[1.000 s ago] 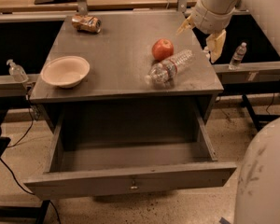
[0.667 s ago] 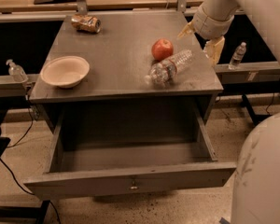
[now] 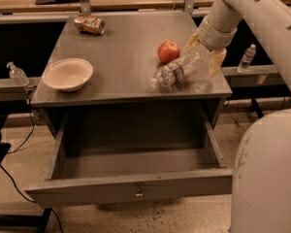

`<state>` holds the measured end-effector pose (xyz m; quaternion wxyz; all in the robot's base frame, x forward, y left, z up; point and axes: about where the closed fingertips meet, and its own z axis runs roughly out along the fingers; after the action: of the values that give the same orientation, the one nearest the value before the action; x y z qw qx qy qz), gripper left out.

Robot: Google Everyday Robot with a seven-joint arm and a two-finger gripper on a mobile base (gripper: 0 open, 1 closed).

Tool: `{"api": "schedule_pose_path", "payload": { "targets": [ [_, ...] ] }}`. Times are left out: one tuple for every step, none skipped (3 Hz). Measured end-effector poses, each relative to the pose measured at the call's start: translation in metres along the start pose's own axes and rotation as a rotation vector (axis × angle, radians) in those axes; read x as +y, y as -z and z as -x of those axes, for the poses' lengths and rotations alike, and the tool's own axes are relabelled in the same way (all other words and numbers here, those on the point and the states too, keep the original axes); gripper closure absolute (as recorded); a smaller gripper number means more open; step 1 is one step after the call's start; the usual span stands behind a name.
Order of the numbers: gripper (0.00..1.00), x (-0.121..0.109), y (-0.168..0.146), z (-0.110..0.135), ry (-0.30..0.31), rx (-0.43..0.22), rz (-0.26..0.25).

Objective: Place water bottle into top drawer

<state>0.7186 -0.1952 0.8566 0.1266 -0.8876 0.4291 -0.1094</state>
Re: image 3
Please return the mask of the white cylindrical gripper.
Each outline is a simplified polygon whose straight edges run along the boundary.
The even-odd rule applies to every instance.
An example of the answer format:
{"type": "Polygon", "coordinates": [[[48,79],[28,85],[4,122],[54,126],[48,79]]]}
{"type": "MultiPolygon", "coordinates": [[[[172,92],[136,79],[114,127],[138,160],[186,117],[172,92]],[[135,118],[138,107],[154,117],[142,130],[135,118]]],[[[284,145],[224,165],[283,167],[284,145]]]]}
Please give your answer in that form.
{"type": "Polygon", "coordinates": [[[236,32],[237,29],[233,29],[229,32],[219,31],[209,23],[207,17],[204,17],[198,26],[197,32],[190,36],[183,50],[191,50],[200,44],[208,50],[211,50],[208,58],[208,65],[209,75],[213,77],[220,71],[227,53],[227,50],[224,48],[232,42],[236,32]]]}

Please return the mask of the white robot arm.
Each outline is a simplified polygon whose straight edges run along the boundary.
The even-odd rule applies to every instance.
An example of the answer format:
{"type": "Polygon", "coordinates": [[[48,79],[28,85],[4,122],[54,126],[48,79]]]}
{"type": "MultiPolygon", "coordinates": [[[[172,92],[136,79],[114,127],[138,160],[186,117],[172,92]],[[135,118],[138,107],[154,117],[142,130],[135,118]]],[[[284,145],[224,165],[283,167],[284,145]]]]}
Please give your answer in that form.
{"type": "MultiPolygon", "coordinates": [[[[291,9],[280,0],[214,0],[187,43],[223,50],[240,20],[291,92],[291,9]]],[[[291,233],[291,109],[256,120],[238,147],[230,233],[291,233]]]]}

